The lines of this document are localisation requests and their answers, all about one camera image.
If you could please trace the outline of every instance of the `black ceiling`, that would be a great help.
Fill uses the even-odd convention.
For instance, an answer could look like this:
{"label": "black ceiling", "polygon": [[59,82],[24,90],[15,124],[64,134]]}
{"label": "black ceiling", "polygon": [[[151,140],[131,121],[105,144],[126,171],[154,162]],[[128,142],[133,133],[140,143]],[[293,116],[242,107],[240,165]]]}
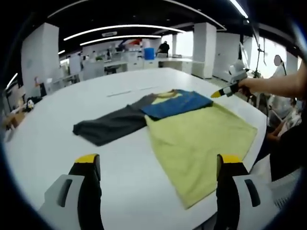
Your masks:
{"label": "black ceiling", "polygon": [[[42,23],[47,22],[59,27],[59,51],[65,49],[66,53],[81,49],[80,43],[102,38],[101,33],[114,30],[97,31],[84,34],[68,41],[63,41],[67,36],[111,25],[119,24],[150,24],[160,26],[174,26],[182,23],[210,22],[204,16],[186,9],[177,4],[164,0],[88,0],[73,5],[49,17],[57,10],[77,2],[77,0],[57,1],[24,1],[18,6],[15,2],[8,2],[8,12],[13,12],[10,17],[3,16],[2,22],[6,23],[2,59],[5,85],[12,76],[18,72],[21,76],[20,50],[22,41]],[[177,0],[187,6],[200,10],[212,17],[227,28],[228,32],[246,34],[251,33],[250,26],[241,26],[243,17],[229,0]],[[239,0],[240,4],[250,16],[251,21],[256,21],[277,28],[289,35],[291,30],[287,25],[287,14],[284,8],[278,8],[272,0]],[[150,28],[125,28],[116,29],[118,35],[142,34],[151,35],[158,29]]]}

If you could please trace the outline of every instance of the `person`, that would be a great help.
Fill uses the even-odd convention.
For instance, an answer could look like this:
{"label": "person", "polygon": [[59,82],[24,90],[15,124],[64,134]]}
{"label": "person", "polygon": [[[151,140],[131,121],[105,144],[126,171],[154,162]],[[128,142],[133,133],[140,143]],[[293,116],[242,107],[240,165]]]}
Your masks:
{"label": "person", "polygon": [[93,51],[92,56],[93,56],[93,59],[95,59],[97,57],[96,51]]}
{"label": "person", "polygon": [[167,54],[167,57],[168,57],[168,51],[169,51],[169,45],[168,45],[167,41],[164,41],[164,43],[162,43],[159,46],[158,53]]}
{"label": "person", "polygon": [[[277,66],[277,68],[272,78],[278,78],[287,75],[284,62],[279,55],[275,56],[274,65]],[[284,119],[292,110],[291,99],[286,97],[272,95],[268,99],[268,105],[272,110],[274,110],[274,113],[270,110],[268,115],[270,119],[270,124],[272,126],[278,125],[279,118]]]}
{"label": "person", "polygon": [[274,65],[277,67],[274,72],[272,78],[285,76],[287,75],[287,71],[284,65],[282,58],[279,55],[275,55],[274,57]]}
{"label": "person", "polygon": [[[302,62],[295,74],[269,79],[243,79],[239,82],[242,92],[270,93],[282,97],[305,99],[307,95],[307,68]],[[272,181],[278,180],[307,164],[306,107],[301,113],[301,124],[284,132],[270,154]]]}
{"label": "person", "polygon": [[268,126],[267,134],[263,140],[261,149],[256,158],[255,164],[269,155],[271,152],[274,152],[274,149],[280,141],[280,137],[292,127],[299,125],[302,122],[301,118],[301,107],[296,106],[296,100],[291,102],[292,112],[278,125],[276,129]]}
{"label": "person", "polygon": [[111,59],[111,54],[110,54],[110,50],[109,49],[106,50],[106,57],[107,57],[108,60]]}
{"label": "person", "polygon": [[83,66],[83,59],[82,59],[82,54],[79,53],[78,56],[79,56],[79,59],[80,59],[80,66],[81,66],[81,70],[83,70],[84,66]]}

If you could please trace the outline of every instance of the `white table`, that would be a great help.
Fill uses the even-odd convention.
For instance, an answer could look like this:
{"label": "white table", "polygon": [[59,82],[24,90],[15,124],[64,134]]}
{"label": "white table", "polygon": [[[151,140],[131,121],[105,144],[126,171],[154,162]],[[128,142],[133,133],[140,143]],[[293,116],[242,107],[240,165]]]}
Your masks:
{"label": "white table", "polygon": [[[29,203],[38,209],[44,192],[74,161],[100,154],[101,216],[106,230],[191,230],[216,211],[215,193],[188,210],[156,159],[147,127],[101,147],[72,133],[74,124],[120,109],[150,93],[171,89],[195,90],[210,96],[218,89],[202,79],[174,69],[147,69],[104,76],[74,84],[45,97],[18,126],[6,144],[9,166]],[[112,93],[127,94],[107,97]],[[214,101],[258,129],[244,158],[251,169],[266,130],[266,117],[243,100]]]}

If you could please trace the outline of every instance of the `wall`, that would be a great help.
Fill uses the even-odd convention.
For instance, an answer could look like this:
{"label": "wall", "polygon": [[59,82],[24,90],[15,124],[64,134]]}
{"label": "wall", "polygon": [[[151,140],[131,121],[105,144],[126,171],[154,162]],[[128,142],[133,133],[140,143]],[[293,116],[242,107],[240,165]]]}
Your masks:
{"label": "wall", "polygon": [[[128,44],[134,40],[135,39],[128,39],[124,42],[124,44]],[[83,52],[83,55],[91,55],[93,51],[95,51],[98,55],[100,55],[102,51],[105,51],[111,48],[113,44],[115,44],[115,47],[118,47],[119,44],[122,43],[122,41],[123,40],[109,41],[109,42],[102,42],[102,43],[94,44],[91,46],[84,46],[82,48],[82,52]]]}
{"label": "wall", "polygon": [[14,85],[11,89],[10,89],[10,96],[8,97],[9,103],[10,103],[10,107],[13,110],[13,108],[17,108],[18,107],[18,100],[19,100],[19,94],[18,94],[18,84]]}
{"label": "wall", "polygon": [[161,45],[161,38],[157,38],[157,39],[150,39],[150,47],[154,48],[154,51],[157,52],[159,46]]}
{"label": "wall", "polygon": [[[216,37],[216,54],[215,54],[215,63],[213,69],[213,75],[221,79],[229,79],[228,69],[235,60],[238,58],[238,47],[240,42],[240,35],[231,34],[231,33],[217,33]],[[248,65],[250,68],[251,60],[257,61],[257,46],[253,46],[253,38],[244,36],[244,48],[247,53]],[[260,61],[262,59],[263,63],[263,54],[260,54]],[[273,62],[268,61],[268,54],[266,55],[266,64],[267,66],[273,65]],[[297,57],[293,56],[289,52],[286,52],[286,70],[287,74],[292,74],[297,71]]]}

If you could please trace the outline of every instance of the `white cabinet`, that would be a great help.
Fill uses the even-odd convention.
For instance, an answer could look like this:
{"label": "white cabinet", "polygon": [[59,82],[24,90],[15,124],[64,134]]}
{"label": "white cabinet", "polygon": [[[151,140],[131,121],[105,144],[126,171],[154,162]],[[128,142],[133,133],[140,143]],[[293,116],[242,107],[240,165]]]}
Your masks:
{"label": "white cabinet", "polygon": [[194,62],[192,67],[192,74],[199,77],[204,78],[205,77],[205,64],[202,62]]}
{"label": "white cabinet", "polygon": [[181,71],[187,74],[192,73],[192,62],[191,61],[183,61]]}
{"label": "white cabinet", "polygon": [[157,60],[144,60],[144,69],[158,68]]}
{"label": "white cabinet", "polygon": [[143,69],[143,61],[128,62],[127,71]]}

